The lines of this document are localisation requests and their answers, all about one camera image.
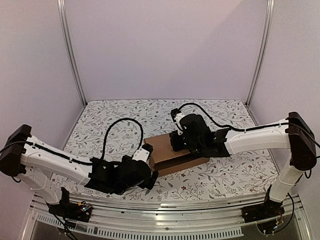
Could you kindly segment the brown cardboard box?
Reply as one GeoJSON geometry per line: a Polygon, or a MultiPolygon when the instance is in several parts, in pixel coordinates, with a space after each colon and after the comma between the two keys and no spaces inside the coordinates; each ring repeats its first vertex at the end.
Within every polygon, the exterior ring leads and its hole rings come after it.
{"type": "Polygon", "coordinates": [[[210,160],[187,149],[173,151],[168,133],[145,138],[144,143],[153,146],[149,166],[158,171],[159,177],[187,170],[210,160]]]}

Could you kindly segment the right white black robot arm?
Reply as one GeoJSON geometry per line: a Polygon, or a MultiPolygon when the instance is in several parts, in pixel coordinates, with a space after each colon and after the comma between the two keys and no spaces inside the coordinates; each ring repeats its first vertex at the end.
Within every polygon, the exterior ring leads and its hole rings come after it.
{"type": "Polygon", "coordinates": [[[315,135],[297,112],[267,125],[245,129],[221,125],[216,131],[209,128],[200,114],[185,115],[176,108],[170,115],[177,128],[169,135],[175,152],[188,150],[204,158],[224,158],[256,150],[290,150],[285,167],[258,208],[262,218],[274,214],[303,173],[317,163],[315,135]]]}

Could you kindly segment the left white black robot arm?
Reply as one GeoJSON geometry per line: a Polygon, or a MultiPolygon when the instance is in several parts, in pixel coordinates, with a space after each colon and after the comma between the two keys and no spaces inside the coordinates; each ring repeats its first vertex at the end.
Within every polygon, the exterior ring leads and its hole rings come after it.
{"type": "Polygon", "coordinates": [[[74,205],[68,200],[69,192],[56,186],[47,172],[111,195],[122,195],[135,186],[151,190],[158,178],[159,173],[147,163],[153,151],[150,144],[140,146],[132,156],[125,155],[121,161],[106,161],[64,152],[39,140],[31,130],[23,124],[8,137],[0,151],[0,171],[29,185],[63,217],[74,213],[74,205]]]}

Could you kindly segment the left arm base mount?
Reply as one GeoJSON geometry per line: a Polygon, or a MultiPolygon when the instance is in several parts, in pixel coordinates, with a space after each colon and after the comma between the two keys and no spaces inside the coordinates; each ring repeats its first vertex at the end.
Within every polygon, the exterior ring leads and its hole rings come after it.
{"type": "Polygon", "coordinates": [[[47,203],[49,213],[55,216],[62,217],[64,220],[75,220],[80,222],[88,223],[93,205],[90,203],[86,203],[85,201],[78,203],[59,203],[59,204],[49,204],[47,203]]]}

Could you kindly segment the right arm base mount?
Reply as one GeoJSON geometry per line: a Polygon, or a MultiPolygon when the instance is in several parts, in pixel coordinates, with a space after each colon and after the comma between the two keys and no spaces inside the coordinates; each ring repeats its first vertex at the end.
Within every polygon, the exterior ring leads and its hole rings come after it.
{"type": "Polygon", "coordinates": [[[245,206],[241,209],[241,216],[245,223],[256,223],[257,229],[263,235],[271,235],[284,222],[285,210],[280,205],[269,205],[265,203],[245,206]]]}

